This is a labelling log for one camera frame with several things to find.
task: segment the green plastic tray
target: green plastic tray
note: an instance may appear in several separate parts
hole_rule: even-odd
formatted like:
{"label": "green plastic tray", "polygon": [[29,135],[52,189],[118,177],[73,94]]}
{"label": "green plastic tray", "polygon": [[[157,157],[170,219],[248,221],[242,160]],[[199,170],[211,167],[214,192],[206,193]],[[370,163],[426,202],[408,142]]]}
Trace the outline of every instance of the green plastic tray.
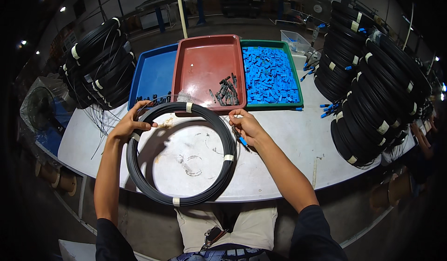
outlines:
{"label": "green plastic tray", "polygon": [[258,46],[262,48],[273,48],[273,49],[282,49],[289,58],[290,68],[292,69],[293,77],[295,79],[296,85],[298,86],[299,93],[299,103],[262,103],[262,104],[249,104],[247,103],[247,108],[251,109],[289,109],[296,107],[304,107],[303,94],[301,93],[301,87],[299,85],[298,74],[296,73],[295,64],[293,63],[292,54],[290,53],[289,46],[285,42],[281,42],[278,40],[241,40],[240,47],[255,47]]}

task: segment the white pole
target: white pole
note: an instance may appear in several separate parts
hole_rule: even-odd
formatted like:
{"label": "white pole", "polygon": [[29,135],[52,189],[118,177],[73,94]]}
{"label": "white pole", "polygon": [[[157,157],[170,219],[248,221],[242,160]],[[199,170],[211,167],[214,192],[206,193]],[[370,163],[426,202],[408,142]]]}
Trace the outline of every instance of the white pole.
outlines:
{"label": "white pole", "polygon": [[188,34],[186,32],[185,15],[183,14],[183,2],[182,2],[182,0],[177,0],[177,1],[178,1],[178,10],[180,11],[180,20],[182,21],[183,37],[185,39],[187,39]]}
{"label": "white pole", "polygon": [[408,28],[407,38],[405,39],[404,47],[402,48],[402,50],[405,50],[405,46],[407,45],[408,37],[410,37],[411,25],[413,24],[413,12],[414,12],[414,3],[412,3],[412,7],[411,7],[410,28]]}

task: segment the person's lap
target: person's lap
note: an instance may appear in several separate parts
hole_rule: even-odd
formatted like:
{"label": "person's lap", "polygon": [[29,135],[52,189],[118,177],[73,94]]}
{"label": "person's lap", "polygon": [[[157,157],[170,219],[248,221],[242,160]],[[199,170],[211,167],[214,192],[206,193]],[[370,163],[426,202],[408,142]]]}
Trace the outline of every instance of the person's lap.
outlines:
{"label": "person's lap", "polygon": [[[175,209],[182,233],[184,253],[198,252],[203,246],[205,232],[218,226],[212,211]],[[251,248],[273,249],[274,227],[278,216],[276,207],[242,211],[231,233],[226,233],[212,247],[222,244],[240,244]]]}

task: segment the black sleeve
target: black sleeve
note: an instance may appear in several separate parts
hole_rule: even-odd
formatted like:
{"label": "black sleeve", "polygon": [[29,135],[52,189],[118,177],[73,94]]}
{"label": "black sleeve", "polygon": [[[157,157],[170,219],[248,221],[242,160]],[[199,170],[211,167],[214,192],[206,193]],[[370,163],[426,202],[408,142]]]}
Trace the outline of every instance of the black sleeve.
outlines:
{"label": "black sleeve", "polygon": [[137,260],[131,245],[109,219],[98,219],[96,237],[96,260]]}
{"label": "black sleeve", "polygon": [[308,206],[299,213],[289,258],[319,261],[348,260],[343,249],[332,239],[329,224],[320,206]]}

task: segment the red plastic tray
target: red plastic tray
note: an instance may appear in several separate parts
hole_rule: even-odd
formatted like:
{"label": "red plastic tray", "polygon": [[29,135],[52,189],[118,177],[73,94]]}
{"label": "red plastic tray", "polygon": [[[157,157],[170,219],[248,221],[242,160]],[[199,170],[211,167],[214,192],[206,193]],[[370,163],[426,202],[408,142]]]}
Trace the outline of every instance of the red plastic tray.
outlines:
{"label": "red plastic tray", "polygon": [[[214,103],[210,91],[220,90],[219,82],[233,73],[237,78],[239,105],[222,107]],[[211,111],[231,111],[247,104],[244,62],[239,37],[217,34],[183,39],[178,43],[174,66],[172,94],[181,90],[191,95],[200,105]]]}

